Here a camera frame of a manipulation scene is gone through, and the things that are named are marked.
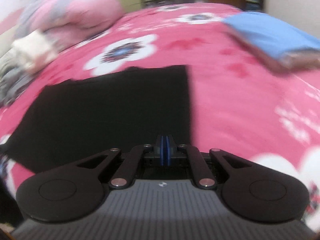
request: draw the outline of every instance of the black cloth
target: black cloth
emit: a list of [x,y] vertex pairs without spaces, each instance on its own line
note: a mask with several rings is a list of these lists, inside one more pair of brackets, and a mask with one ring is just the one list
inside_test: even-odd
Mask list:
[[47,86],[5,144],[33,172],[172,134],[190,143],[185,66],[126,71]]

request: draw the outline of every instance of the floral bedspread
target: floral bedspread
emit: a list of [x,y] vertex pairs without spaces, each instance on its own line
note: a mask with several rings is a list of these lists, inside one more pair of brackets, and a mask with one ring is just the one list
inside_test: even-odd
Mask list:
[[[5,143],[42,88],[129,66],[188,65],[192,143],[221,148],[300,179],[310,191],[305,220],[319,229],[320,72],[273,76],[230,39],[222,4],[182,4],[127,14],[104,33],[67,49],[9,108],[0,109]],[[1,176],[14,196],[32,172],[2,156]]]

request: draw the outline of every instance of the blue pillowcase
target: blue pillowcase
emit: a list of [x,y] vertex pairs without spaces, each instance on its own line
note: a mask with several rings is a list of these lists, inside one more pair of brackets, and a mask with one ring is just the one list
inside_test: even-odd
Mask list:
[[243,12],[224,22],[275,59],[294,50],[320,50],[319,39],[265,13]]

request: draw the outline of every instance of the logo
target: logo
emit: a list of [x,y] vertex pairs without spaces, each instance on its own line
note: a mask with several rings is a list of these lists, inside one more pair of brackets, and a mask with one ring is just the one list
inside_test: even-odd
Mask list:
[[166,184],[164,181],[158,184],[160,187],[166,187],[168,184]]

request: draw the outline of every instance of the white cloth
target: white cloth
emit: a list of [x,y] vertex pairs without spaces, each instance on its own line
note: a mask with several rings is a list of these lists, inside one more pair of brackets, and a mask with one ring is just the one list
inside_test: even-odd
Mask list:
[[30,75],[45,68],[58,56],[52,43],[38,30],[15,40],[12,48],[16,52],[18,65]]

